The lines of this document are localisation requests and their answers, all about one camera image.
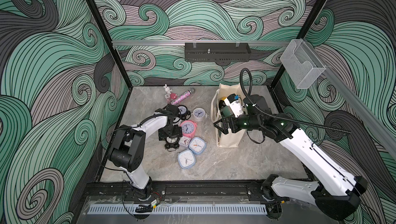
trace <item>white vent grille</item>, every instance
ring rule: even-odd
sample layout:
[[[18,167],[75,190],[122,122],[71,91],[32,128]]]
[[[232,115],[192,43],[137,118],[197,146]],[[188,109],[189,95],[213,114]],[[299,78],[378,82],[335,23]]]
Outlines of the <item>white vent grille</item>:
[[[129,212],[137,214],[138,204],[126,204]],[[122,204],[92,204],[88,215],[128,214]],[[161,204],[152,215],[266,215],[264,204]]]

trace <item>bag handle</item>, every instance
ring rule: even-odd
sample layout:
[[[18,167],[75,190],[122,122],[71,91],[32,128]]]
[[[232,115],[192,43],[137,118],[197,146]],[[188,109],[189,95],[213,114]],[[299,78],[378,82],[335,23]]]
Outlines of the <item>bag handle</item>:
[[[219,95],[219,90],[220,90],[220,89],[217,89],[217,90],[216,90],[216,94],[215,94],[215,96],[213,97],[213,99],[212,99],[212,104],[211,104],[211,106],[210,106],[210,119],[212,120],[212,123],[215,122],[214,118],[217,117],[217,112],[214,113],[213,104],[215,103],[215,101],[217,102],[217,96]]]

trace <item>blue alarm clock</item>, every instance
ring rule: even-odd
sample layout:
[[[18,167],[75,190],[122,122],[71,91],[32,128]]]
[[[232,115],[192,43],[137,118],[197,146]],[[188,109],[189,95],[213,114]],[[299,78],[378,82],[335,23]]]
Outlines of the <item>blue alarm clock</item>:
[[[195,164],[195,156],[189,149],[179,153],[177,160],[179,161],[179,165],[182,169],[188,169]]]
[[[199,137],[194,137],[189,143],[189,149],[196,155],[200,155],[205,148],[206,142]]]

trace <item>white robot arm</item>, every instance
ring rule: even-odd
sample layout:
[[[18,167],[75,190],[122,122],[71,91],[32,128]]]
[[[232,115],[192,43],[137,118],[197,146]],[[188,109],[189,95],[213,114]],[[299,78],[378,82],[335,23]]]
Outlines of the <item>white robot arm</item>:
[[[145,119],[143,124],[135,125],[136,127],[124,125],[121,128],[125,129],[116,133],[108,159],[126,172],[131,185],[140,190],[142,199],[146,199],[151,190],[151,179],[141,165],[146,137],[157,130],[160,130],[160,137],[164,130],[167,136],[179,136],[175,131],[179,127],[172,125],[177,113],[177,107],[168,105],[167,110],[157,110],[155,116]],[[367,181],[363,177],[355,177],[338,165],[296,124],[282,120],[283,115],[278,114],[277,119],[261,120],[265,124],[265,135],[272,135],[276,142],[295,154],[318,181],[286,179],[272,174],[263,183],[263,195],[269,201],[277,197],[305,201],[318,206],[335,220],[345,219],[359,206],[359,197],[367,189]],[[221,131],[227,131],[227,127],[232,132],[241,128],[259,129],[263,126],[258,121],[260,118],[257,115],[239,115],[238,118],[223,120],[224,128]],[[125,142],[130,141],[131,146],[127,146]]]

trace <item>pink glitter bottle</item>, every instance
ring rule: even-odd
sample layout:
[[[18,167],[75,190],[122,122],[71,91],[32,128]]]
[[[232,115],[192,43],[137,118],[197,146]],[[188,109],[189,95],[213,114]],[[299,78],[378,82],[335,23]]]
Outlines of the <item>pink glitter bottle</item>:
[[[183,100],[185,100],[188,96],[190,96],[193,93],[195,93],[195,89],[194,88],[190,88],[190,89],[187,90],[187,92],[183,93],[182,95],[177,97],[174,101],[172,101],[171,104],[172,105],[177,105],[178,103],[182,102]]]

